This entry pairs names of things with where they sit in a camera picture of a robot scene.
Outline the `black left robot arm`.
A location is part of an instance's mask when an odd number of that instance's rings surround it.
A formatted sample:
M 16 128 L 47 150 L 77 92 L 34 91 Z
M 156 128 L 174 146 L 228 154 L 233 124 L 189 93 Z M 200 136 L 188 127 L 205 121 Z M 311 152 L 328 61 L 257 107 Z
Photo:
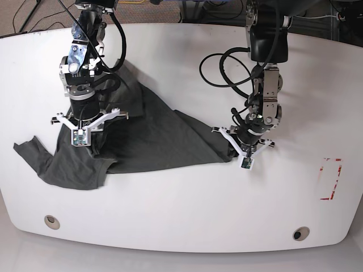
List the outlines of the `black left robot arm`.
M 278 1 L 247 1 L 247 46 L 218 54 L 219 70 L 226 82 L 224 86 L 232 88 L 246 101 L 244 109 L 231 109 L 234 124 L 230 128 L 215 127 L 212 130 L 229 142 L 229 156 L 236 157 L 238 166 L 243 169 L 251 170 L 255 157 L 267 147 L 275 146 L 272 140 L 262 137 L 278 126 L 282 117 L 278 93 L 283 79 L 278 65 L 288 59 L 287 34 L 291 23 L 291 17 L 280 13 Z M 234 58 L 235 53 L 247 53 L 256 63 L 247 79 L 241 81 L 251 82 L 249 95 L 226 75 L 225 61 Z

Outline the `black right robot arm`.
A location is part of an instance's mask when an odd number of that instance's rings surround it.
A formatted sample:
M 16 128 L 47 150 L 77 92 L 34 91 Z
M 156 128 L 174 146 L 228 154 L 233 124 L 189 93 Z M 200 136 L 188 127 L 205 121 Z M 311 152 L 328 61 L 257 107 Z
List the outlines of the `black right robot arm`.
M 117 1 L 76 1 L 80 10 L 78 18 L 73 18 L 70 51 L 64 56 L 60 66 L 60 80 L 65 96 L 70 99 L 71 112 L 52 118 L 70 130 L 70 143 L 75 147 L 91 145 L 93 133 L 101 132 L 106 122 L 115 118 L 128 118 L 128 112 L 119 108 L 106 110 L 105 97 L 126 82 L 116 72 L 123 65 L 126 56 L 125 33 L 115 17 Z M 114 67 L 103 61 L 104 35 L 107 27 L 103 15 L 109 15 L 121 35 L 121 56 Z

